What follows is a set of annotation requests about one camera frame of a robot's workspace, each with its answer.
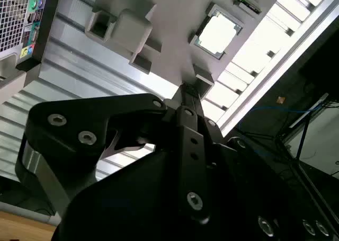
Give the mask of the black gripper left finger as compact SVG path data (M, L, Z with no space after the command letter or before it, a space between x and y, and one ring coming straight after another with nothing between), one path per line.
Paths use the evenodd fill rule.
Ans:
M165 101L145 93L42 102L29 111L15 171L62 219L83 190L151 153L205 157L199 113L187 84Z

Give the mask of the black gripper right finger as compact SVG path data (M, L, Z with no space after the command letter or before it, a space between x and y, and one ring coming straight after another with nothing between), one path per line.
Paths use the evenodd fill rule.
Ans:
M285 150L258 152L236 134L223 138L202 113L211 217L203 240L330 240L331 222L300 163Z

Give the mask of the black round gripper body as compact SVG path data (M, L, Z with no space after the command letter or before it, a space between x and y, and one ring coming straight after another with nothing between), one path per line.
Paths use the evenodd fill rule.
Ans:
M157 152L79 193L53 240L258 240L223 157Z

